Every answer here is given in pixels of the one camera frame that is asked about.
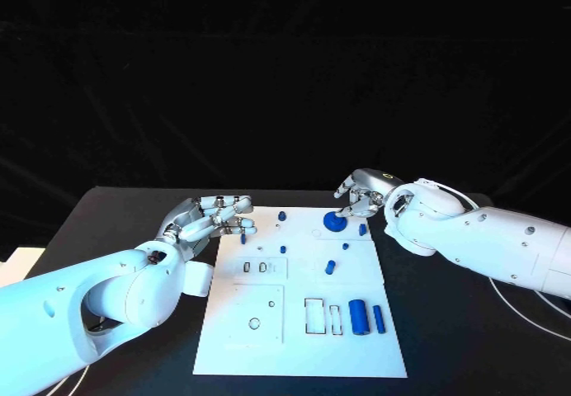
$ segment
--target rectangular slot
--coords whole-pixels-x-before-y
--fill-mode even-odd
[[[340,310],[340,305],[331,305],[331,333],[335,336],[344,335],[342,312]]]
[[[327,333],[324,299],[306,299],[306,333]]]

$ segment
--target black tabletop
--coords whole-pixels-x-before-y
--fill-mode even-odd
[[[341,205],[331,191],[97,187],[80,201],[29,276],[135,248],[155,238],[165,215],[184,199],[220,194],[249,194],[265,206]],[[439,254],[420,257],[407,252],[384,234],[383,215],[370,223],[409,379],[194,375],[208,299],[182,295],[171,319],[93,364],[76,394],[569,394],[571,342],[517,316],[488,278]],[[215,264],[218,243],[211,240],[200,261]],[[571,322],[531,290],[511,285],[501,290],[533,320],[571,335]]]

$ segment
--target black curtain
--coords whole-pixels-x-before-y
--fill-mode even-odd
[[[334,191],[358,167],[571,224],[566,7],[8,7],[0,259],[94,186]]]

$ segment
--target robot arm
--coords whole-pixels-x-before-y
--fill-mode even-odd
[[[571,298],[569,227],[492,207],[466,210],[449,187],[358,169],[335,196],[351,191],[337,216],[370,217],[384,205],[386,232],[413,253],[440,252],[455,264],[498,281]]]
[[[256,233],[252,211],[249,196],[185,200],[153,241],[0,289],[0,394],[40,392],[168,320],[181,293],[208,295],[214,268],[190,260],[211,236]],[[86,328],[83,304],[112,327]]]

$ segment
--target white board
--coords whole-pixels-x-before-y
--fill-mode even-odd
[[[324,226],[332,210],[259,206],[249,215],[259,233],[247,243],[240,236],[221,238],[197,375],[407,377],[376,244],[370,231],[358,232],[367,220],[351,218],[347,229],[332,233]],[[332,275],[325,273],[329,260],[337,262]],[[306,299],[324,299],[325,334],[306,333],[309,314],[312,326],[324,328],[319,306],[312,304],[308,312]],[[351,331],[352,299],[367,304],[365,336]],[[332,305],[341,313],[334,318]],[[386,334],[378,333],[374,305],[384,312]],[[344,335],[332,331],[340,319]]]

